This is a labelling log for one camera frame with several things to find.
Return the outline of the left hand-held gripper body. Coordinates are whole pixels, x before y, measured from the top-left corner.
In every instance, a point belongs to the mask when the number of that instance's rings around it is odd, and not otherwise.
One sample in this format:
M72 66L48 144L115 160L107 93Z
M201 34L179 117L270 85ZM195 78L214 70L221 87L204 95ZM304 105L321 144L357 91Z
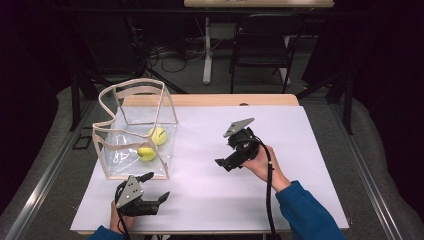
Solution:
M117 211L124 216L156 215L160 203L158 201L144 201L144 190L136 176L130 175L126 181L118 186L115 194Z

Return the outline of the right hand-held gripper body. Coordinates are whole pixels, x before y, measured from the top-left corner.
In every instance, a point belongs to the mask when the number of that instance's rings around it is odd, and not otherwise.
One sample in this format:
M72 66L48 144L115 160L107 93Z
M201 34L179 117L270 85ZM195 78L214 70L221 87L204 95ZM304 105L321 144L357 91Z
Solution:
M253 121L254 118L247 118L232 122L223 135L224 138L227 138L228 145L234 150L233 153L237 154L237 160L241 160L243 163L255 158L259 149L259 141L248 127Z

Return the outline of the transparent bag with beige trim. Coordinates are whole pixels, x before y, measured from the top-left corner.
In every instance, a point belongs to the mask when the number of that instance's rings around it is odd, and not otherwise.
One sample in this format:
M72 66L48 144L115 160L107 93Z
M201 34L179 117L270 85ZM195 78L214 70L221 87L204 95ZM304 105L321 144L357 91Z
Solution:
M168 179L179 121L166 85L147 78L129 80L102 90L98 103L104 118L92 125L92 139L105 176L124 180L154 172L154 179ZM160 146L148 134L156 127L168 133ZM156 157L141 161L140 147L151 147Z

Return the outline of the yellow tennis ball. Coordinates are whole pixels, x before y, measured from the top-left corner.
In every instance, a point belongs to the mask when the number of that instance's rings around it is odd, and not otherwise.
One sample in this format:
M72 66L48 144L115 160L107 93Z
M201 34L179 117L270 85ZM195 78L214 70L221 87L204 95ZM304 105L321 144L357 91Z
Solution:
M162 127L152 128L149 130L148 134L157 146L163 145L168 139L168 133Z
M156 152L151 147L140 147L137 149L137 154L141 161L152 161L156 157Z

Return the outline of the person's right hand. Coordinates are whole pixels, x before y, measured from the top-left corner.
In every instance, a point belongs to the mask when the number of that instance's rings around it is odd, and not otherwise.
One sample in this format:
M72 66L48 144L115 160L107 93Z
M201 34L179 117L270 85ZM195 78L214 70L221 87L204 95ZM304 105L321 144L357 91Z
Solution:
M252 171L259 179L271 184L271 187L280 192L291 185L290 180L283 174L271 146L261 146L257 156L245 161L243 167Z

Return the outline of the person's left hand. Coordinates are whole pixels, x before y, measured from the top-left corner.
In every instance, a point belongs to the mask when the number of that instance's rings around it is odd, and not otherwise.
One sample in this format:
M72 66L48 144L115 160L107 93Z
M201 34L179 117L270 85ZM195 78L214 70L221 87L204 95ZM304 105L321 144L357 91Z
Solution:
M125 229L130 230L135 223L135 217L123 216L120 217L117 208L115 206L115 201L111 202L111 215L110 215L110 224L109 229L117 233L123 233Z

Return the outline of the white desk leg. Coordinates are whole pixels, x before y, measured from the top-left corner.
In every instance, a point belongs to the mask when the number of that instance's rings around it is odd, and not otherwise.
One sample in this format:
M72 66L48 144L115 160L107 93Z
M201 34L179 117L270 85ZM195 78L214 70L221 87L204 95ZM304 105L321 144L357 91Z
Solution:
M211 38L210 38L210 19L205 19L205 62L203 71L203 83L209 85L211 83L212 74L212 54L211 54Z

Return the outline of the black metal stand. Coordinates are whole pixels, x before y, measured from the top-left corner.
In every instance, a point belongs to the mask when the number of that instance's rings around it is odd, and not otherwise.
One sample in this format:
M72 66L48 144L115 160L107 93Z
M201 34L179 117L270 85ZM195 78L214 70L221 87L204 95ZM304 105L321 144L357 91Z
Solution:
M331 84L330 90L326 95L326 101L329 104L337 103L341 96L343 101L343 117L342 123L349 135L353 134L351 127L352 103L353 103L353 83L356 71L353 69L345 69L342 72L335 73L330 77L309 86L306 90L296 94L298 99L305 98L325 85Z
M71 77L71 99L72 99L72 125L71 131L74 131L81 120L80 111L80 93L88 100L96 100L98 91L95 87L97 76L89 70L75 72Z

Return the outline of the black folding chair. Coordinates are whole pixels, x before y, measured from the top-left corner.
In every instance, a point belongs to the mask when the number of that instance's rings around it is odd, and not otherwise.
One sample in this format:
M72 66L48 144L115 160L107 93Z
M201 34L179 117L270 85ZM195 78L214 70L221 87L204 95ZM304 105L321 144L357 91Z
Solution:
M234 92L235 70L241 68L286 69L282 79L285 93L291 73L296 44L305 30L305 21L297 15L252 14L243 17L234 28L229 73Z

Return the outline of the metal floor rail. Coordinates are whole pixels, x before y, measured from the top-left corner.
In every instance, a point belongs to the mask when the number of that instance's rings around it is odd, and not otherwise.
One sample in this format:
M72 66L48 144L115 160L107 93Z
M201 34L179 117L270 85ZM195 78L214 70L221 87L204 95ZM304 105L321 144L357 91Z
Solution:
M79 111L80 119L73 125L71 105L60 101L53 124L33 165L0 216L0 240L23 239L94 107L94 101L84 102Z
M343 123L343 113L341 107L338 105L330 105L330 109L336 119L337 125L347 141L349 148L353 154L354 164L357 169L358 175L361 179L362 185L368 195L371 205L374 209L376 216L379 219L380 225L386 235L387 240L404 240L400 233L389 208L383 199L376 182L365 162L365 159L354 140L354 137L348 133Z

